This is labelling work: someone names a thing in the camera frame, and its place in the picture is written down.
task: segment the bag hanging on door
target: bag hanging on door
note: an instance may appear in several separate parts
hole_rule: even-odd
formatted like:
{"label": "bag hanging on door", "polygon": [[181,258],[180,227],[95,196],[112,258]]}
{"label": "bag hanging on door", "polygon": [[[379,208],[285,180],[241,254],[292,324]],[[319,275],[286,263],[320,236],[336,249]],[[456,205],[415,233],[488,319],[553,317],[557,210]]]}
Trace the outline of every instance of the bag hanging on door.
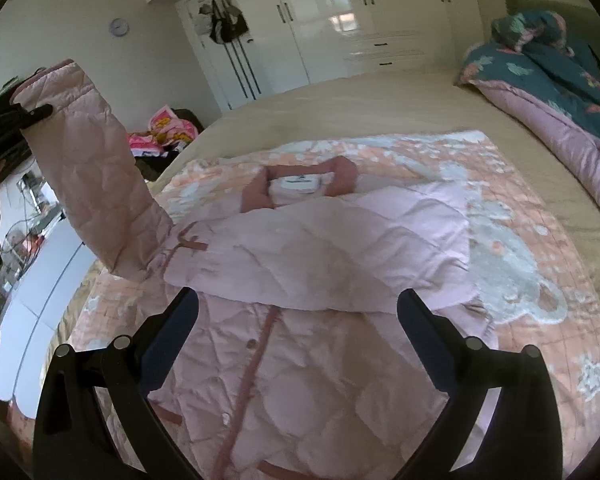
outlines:
{"label": "bag hanging on door", "polygon": [[249,27],[242,11],[231,4],[231,0],[221,0],[224,12],[220,11],[216,0],[212,1],[211,33],[209,37],[217,44],[231,43],[239,38]]}
{"label": "bag hanging on door", "polygon": [[249,31],[249,26],[247,25],[247,20],[244,19],[242,11],[232,4],[231,0],[220,0],[220,3],[225,15],[232,23],[234,38],[240,38],[240,36],[246,34]]}

